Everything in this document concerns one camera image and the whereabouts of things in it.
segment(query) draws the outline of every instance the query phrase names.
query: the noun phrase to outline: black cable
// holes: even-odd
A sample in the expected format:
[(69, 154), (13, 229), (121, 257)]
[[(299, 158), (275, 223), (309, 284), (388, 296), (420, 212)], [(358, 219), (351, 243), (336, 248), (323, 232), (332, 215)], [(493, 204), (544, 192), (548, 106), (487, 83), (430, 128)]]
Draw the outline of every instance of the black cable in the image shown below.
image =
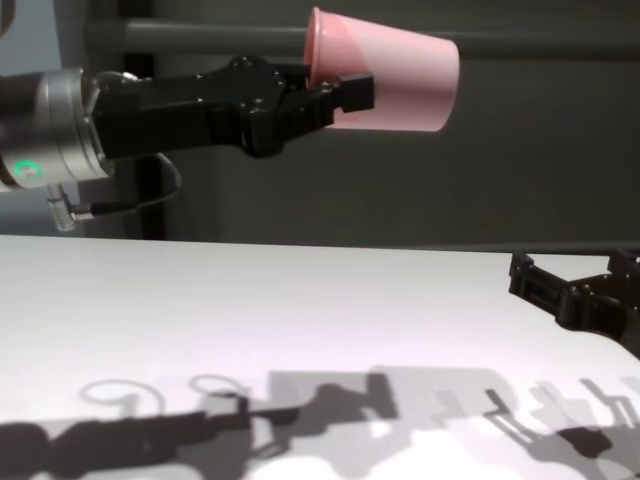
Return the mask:
[(169, 158), (163, 153), (156, 153), (156, 158), (160, 160), (166, 170), (170, 171), (173, 176), (173, 187), (163, 195), (152, 198), (150, 200), (144, 200), (141, 202), (108, 202), (108, 203), (93, 203), (89, 205), (89, 211), (94, 218), (104, 217), (106, 215), (124, 215), (128, 213), (135, 213), (146, 207), (158, 205), (173, 198), (182, 188), (182, 175), (180, 171), (173, 164)]

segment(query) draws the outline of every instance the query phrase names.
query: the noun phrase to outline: pink plastic cup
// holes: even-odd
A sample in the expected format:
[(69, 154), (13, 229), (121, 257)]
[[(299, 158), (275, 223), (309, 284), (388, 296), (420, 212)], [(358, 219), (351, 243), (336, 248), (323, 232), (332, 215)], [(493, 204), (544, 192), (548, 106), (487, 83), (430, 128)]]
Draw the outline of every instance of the pink plastic cup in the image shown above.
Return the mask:
[(309, 21), (304, 61), (311, 85), (374, 75), (376, 107), (336, 111), (334, 128), (436, 132), (455, 103), (460, 57), (449, 40), (322, 12)]

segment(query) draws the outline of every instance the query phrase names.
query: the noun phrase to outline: gray wall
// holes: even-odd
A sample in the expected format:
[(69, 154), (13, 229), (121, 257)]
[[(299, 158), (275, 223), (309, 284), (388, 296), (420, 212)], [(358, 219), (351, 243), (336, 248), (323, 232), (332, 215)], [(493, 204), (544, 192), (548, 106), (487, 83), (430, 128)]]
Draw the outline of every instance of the gray wall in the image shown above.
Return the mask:
[[(640, 19), (624, 0), (158, 0), (156, 14), (303, 26), (315, 3), (430, 31), (615, 35)], [(161, 56), (157, 66), (168, 75), (223, 60)], [(441, 134), (324, 131), (260, 161), (227, 148), (176, 153), (185, 190), (168, 211), (170, 237), (402, 247), (639, 240), (638, 85), (635, 62), (464, 61)]]
[[(0, 75), (19, 75), (62, 66), (52, 0), (18, 0), (16, 17), (0, 38)], [(77, 197), (77, 188), (67, 192)], [(43, 189), (0, 194), (0, 234), (58, 235)]]

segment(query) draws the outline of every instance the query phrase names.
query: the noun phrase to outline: silver cylindrical joint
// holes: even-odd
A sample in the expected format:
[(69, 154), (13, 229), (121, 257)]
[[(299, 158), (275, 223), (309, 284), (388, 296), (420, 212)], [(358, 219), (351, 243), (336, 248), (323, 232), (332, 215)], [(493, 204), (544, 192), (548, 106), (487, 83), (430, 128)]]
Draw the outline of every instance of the silver cylindrical joint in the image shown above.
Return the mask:
[(0, 192), (108, 176), (82, 70), (0, 78)]

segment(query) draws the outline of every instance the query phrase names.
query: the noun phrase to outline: white tabletop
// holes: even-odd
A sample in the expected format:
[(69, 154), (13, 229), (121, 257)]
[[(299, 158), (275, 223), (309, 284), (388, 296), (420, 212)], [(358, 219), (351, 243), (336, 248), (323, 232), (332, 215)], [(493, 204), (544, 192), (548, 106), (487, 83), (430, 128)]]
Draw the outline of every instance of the white tabletop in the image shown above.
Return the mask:
[[(640, 364), (509, 295), (509, 255), (26, 237), (0, 252), (0, 442), (16, 422), (54, 441), (91, 420), (236, 411), (221, 389), (251, 398), (248, 430), (87, 478), (640, 473)], [(536, 260), (567, 278), (606, 266)], [(229, 380), (191, 388), (203, 375)], [(109, 380), (133, 383), (81, 395)], [(264, 413), (296, 407), (289, 425)]]

